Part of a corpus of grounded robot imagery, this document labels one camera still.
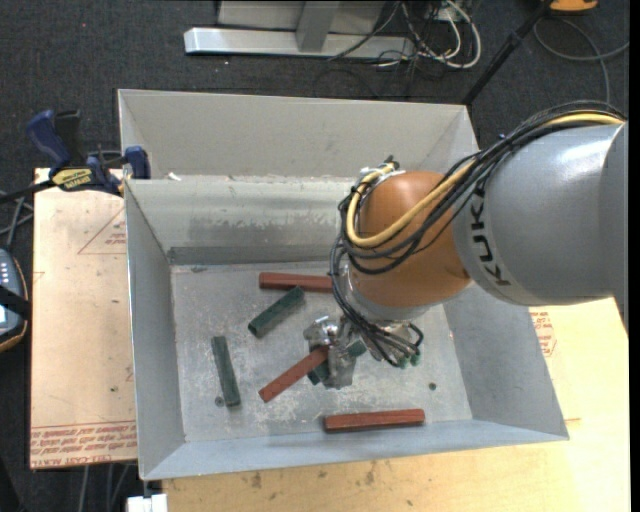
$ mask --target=yellow cable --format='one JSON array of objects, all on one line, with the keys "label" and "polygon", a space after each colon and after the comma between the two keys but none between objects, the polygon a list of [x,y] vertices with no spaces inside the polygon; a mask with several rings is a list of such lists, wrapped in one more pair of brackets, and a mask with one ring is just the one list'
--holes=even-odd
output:
[{"label": "yellow cable", "polygon": [[395,221],[391,226],[381,231],[380,233],[362,238],[358,236],[355,231],[355,215],[356,215],[356,206],[359,202],[359,196],[354,195],[349,203],[349,209],[347,210],[347,237],[349,241],[357,245],[358,247],[362,247],[364,249],[368,249],[371,247],[376,247],[387,240],[391,239],[394,235],[396,235],[400,230],[404,229],[418,213],[428,207],[433,201],[439,198],[442,194],[448,191],[453,185],[458,183],[465,175],[466,171],[473,165],[475,162],[475,158],[469,162],[467,165],[458,169],[454,174],[452,174],[446,181],[442,182],[439,186],[434,188],[431,192],[429,192],[421,201],[416,203],[413,208],[408,210],[402,217],[400,217],[397,221]]},{"label": "yellow cable", "polygon": [[600,124],[622,124],[623,120],[608,115],[608,114],[599,114],[599,113],[583,113],[583,114],[568,114],[562,117],[558,117],[557,119],[552,119],[551,121],[547,121],[543,126],[552,126],[554,124],[559,123],[570,123],[573,121],[591,121]]},{"label": "yellow cable", "polygon": [[[569,123],[575,121],[587,121],[587,122],[595,122],[600,124],[622,124],[624,121],[619,118],[601,113],[578,113],[578,114],[567,114],[557,119],[553,119],[551,121],[547,121],[543,126],[552,126],[559,123]],[[360,201],[360,197],[364,192],[366,186],[383,174],[387,174],[392,171],[393,168],[389,165],[381,168],[376,172],[372,172],[365,176],[360,186],[357,188],[358,194],[354,194],[351,198],[351,202],[349,203],[349,208],[347,210],[347,219],[346,219],[346,232],[349,241],[361,248],[370,249],[372,247],[377,247],[384,242],[390,240],[393,236],[398,234],[402,229],[407,227],[409,223],[418,215],[422,210],[427,208],[434,200],[440,197],[444,192],[448,191],[453,185],[455,185],[466,173],[466,171],[476,162],[474,158],[467,165],[461,167],[458,171],[452,174],[446,181],[442,182],[438,187],[433,189],[429,194],[427,194],[421,201],[416,203],[413,208],[408,210],[402,217],[400,217],[397,221],[395,221],[391,226],[387,227],[385,230],[377,233],[376,235],[362,238],[358,236],[355,230],[355,217],[358,203]]]}]

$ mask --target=green block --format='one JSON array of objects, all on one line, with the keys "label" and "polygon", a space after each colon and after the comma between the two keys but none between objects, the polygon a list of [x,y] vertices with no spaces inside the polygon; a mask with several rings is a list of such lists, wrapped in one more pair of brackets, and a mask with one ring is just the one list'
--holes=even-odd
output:
[{"label": "green block", "polygon": [[364,341],[359,340],[356,343],[349,345],[347,352],[351,357],[359,357],[367,351],[367,346]]},{"label": "green block", "polygon": [[224,336],[215,336],[211,340],[211,350],[218,369],[218,378],[220,379],[225,405],[227,407],[240,405],[240,390],[238,389],[233,366],[231,366],[227,339]]},{"label": "green block", "polygon": [[284,297],[265,309],[251,322],[249,331],[256,337],[261,338],[277,324],[282,322],[287,315],[304,301],[304,290],[299,286],[289,290]]},{"label": "green block", "polygon": [[320,366],[317,366],[307,373],[307,377],[309,377],[309,380],[314,386],[323,382],[325,379],[329,378],[329,363],[325,361]]}]

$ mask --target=gray bin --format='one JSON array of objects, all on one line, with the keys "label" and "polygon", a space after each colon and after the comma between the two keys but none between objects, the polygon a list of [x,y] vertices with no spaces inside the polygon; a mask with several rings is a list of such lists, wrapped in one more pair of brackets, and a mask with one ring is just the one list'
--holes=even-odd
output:
[{"label": "gray bin", "polygon": [[[393,154],[445,171],[477,150],[464,107],[122,90],[119,108],[122,146],[142,145],[153,168],[125,193],[143,479],[567,438],[528,310],[475,285],[416,320],[419,366],[365,354],[349,388],[305,378],[268,404],[258,396],[308,353],[303,329],[339,311],[307,293],[256,339],[247,323],[283,293],[259,289],[259,272],[326,273],[336,205],[360,168]],[[213,336],[227,338],[240,407],[216,405]],[[325,415],[414,407],[424,426],[322,429]]]}]

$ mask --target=black carpet floor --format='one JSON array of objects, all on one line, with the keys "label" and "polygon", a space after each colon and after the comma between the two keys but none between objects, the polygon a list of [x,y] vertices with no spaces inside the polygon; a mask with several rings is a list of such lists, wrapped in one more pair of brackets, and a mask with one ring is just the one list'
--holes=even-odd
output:
[{"label": "black carpet floor", "polygon": [[[0,190],[27,186],[34,167],[49,165],[25,135],[26,123],[44,109],[80,109],[87,149],[98,144],[119,147],[116,92],[120,88],[460,103],[538,2],[476,3],[474,19],[483,52],[479,64],[461,72],[427,64],[412,76],[405,66],[381,72],[348,59],[186,56],[183,34],[194,26],[213,24],[213,2],[3,0]],[[540,35],[549,45],[574,55],[593,55],[595,45],[604,54],[629,40],[630,0],[601,0],[588,15],[562,19],[583,33],[558,17],[544,20]],[[400,25],[391,24],[390,30],[401,30]],[[577,99],[605,100],[607,89],[610,103],[628,114],[629,52],[606,60],[606,72],[607,80],[598,61],[561,59],[529,34],[471,105],[480,146],[547,107]],[[10,222],[12,213],[12,205],[0,207],[0,227]],[[27,276],[31,274],[32,235],[31,226],[25,224],[12,244]],[[27,337],[14,349],[0,353],[0,456],[28,510],[75,510],[81,469],[28,469],[29,347]],[[120,471],[122,467],[116,468],[115,474]],[[107,472],[107,466],[92,469],[86,510],[105,509]],[[129,471],[123,496],[140,492],[135,473]]]}]

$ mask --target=red wooden stick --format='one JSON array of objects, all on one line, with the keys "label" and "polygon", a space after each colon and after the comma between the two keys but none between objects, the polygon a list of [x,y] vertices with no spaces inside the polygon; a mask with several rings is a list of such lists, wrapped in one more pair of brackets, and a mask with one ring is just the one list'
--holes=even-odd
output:
[{"label": "red wooden stick", "polygon": [[355,432],[374,428],[409,427],[425,421],[422,409],[338,414],[324,419],[326,432]]},{"label": "red wooden stick", "polygon": [[328,347],[318,347],[311,352],[307,357],[298,361],[291,368],[289,368],[282,375],[272,380],[269,384],[263,387],[258,394],[260,398],[266,403],[273,400],[285,389],[290,388],[302,377],[304,377],[311,370],[317,368],[327,360],[329,354]]},{"label": "red wooden stick", "polygon": [[260,272],[258,282],[260,288],[272,290],[290,290],[296,286],[299,286],[305,292],[331,293],[332,290],[331,278],[329,276]]}]

